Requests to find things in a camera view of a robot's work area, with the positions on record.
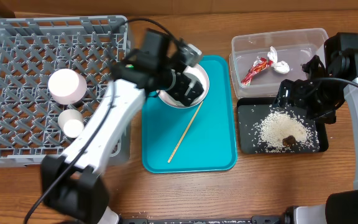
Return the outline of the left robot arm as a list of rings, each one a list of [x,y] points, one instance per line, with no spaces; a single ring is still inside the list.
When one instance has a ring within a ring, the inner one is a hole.
[[[60,157],[42,160],[38,203],[83,223],[120,223],[102,180],[112,150],[149,93],[166,91],[186,107],[203,94],[202,84],[185,74],[202,57],[201,50],[171,33],[148,29],[139,49],[110,65],[112,79],[82,133]]]

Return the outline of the wooden chopstick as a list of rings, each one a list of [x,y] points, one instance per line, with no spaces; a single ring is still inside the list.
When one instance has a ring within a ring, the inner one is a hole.
[[[168,163],[171,163],[171,161],[172,161],[173,157],[175,156],[175,154],[176,154],[178,148],[179,148],[180,145],[182,144],[182,142],[183,142],[183,140],[184,140],[184,138],[185,138],[185,136],[186,136],[188,130],[190,129],[191,125],[193,124],[195,118],[197,117],[197,115],[198,115],[198,113],[199,113],[199,110],[201,109],[203,103],[204,103],[204,101],[202,101],[202,102],[199,104],[199,106],[197,107],[197,109],[196,109],[194,115],[192,116],[192,118],[191,118],[190,122],[188,123],[186,129],[184,130],[183,134],[181,135],[180,140],[177,142],[177,145],[175,146],[174,150],[172,151],[172,153],[171,153],[171,155],[170,155],[170,157],[169,157],[169,159],[168,159],[168,161],[167,161]]]

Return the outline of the red snack wrapper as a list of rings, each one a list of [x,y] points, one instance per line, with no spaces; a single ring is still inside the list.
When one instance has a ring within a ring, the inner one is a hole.
[[[256,74],[260,73],[266,68],[269,68],[272,64],[273,62],[269,59],[257,57],[256,61],[248,70],[246,76],[242,79],[241,83],[245,86],[250,85],[252,79],[256,76]]]

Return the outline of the large white plate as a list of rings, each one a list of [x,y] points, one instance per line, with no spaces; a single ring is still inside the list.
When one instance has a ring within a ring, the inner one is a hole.
[[[199,81],[203,87],[203,92],[200,96],[196,97],[195,100],[190,104],[190,106],[185,106],[179,101],[172,98],[165,91],[161,91],[158,94],[158,97],[167,105],[174,108],[186,108],[193,107],[200,104],[207,96],[209,91],[209,77],[204,68],[196,64],[194,67],[186,67],[184,74],[191,79],[191,84],[194,84],[195,81]]]

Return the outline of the white tissue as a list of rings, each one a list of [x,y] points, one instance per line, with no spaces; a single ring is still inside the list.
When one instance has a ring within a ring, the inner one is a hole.
[[[267,57],[271,61],[271,67],[275,72],[287,74],[290,71],[290,67],[285,61],[278,61],[278,54],[274,47],[270,47]]]

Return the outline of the brown food scrap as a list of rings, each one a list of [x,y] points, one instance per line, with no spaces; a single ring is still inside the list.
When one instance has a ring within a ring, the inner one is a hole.
[[[288,137],[282,139],[282,144],[285,147],[291,148],[296,144],[296,138],[294,136],[288,136]]]

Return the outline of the white paper cup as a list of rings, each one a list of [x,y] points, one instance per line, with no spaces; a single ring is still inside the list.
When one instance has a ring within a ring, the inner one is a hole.
[[[69,138],[77,138],[85,126],[82,114],[77,110],[64,110],[58,116],[58,125]]]

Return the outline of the small pink plate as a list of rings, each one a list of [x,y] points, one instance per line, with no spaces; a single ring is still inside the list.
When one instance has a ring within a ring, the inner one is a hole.
[[[48,79],[48,90],[53,100],[61,105],[79,102],[84,97],[86,89],[85,78],[68,68],[55,71]]]

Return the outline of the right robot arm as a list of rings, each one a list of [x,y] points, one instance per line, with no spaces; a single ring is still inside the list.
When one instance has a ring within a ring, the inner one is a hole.
[[[358,223],[358,34],[338,32],[327,39],[324,58],[314,56],[301,66],[306,80],[282,81],[272,105],[301,108],[308,119],[333,124],[336,110],[347,103],[356,150],[354,188],[330,195],[322,205],[290,207],[281,223]]]

